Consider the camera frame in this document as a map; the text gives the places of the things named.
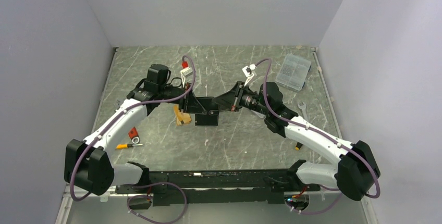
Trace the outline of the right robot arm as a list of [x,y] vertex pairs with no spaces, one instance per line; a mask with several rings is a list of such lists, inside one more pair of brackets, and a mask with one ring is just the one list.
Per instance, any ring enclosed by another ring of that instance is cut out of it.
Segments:
[[247,108],[265,116],[267,128],[284,138],[303,144],[325,158],[327,164],[299,160],[289,169],[287,183],[293,190],[317,184],[359,201],[380,196],[380,170],[370,146],[352,143],[310,124],[283,104],[283,94],[275,82],[266,82],[258,92],[238,81],[228,92],[215,97],[221,109],[239,111]]

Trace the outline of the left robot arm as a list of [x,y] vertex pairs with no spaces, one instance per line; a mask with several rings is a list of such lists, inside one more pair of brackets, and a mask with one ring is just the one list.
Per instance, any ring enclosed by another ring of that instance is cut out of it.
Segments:
[[177,88],[168,83],[169,78],[167,66],[151,65],[146,78],[136,85],[103,125],[83,140],[73,139],[68,143],[64,179],[69,183],[70,194],[75,201],[85,198],[75,195],[75,187],[85,190],[86,195],[102,195],[117,185],[129,185],[138,193],[149,188],[148,167],[132,161],[114,165],[110,157],[129,131],[160,104],[178,104],[192,92],[191,83]]

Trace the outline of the black leather card holder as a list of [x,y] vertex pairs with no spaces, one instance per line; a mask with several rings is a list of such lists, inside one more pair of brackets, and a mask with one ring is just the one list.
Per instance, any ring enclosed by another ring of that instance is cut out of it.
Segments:
[[197,127],[216,127],[219,120],[219,105],[213,102],[214,97],[197,97],[201,105],[201,113],[195,114],[195,126]]

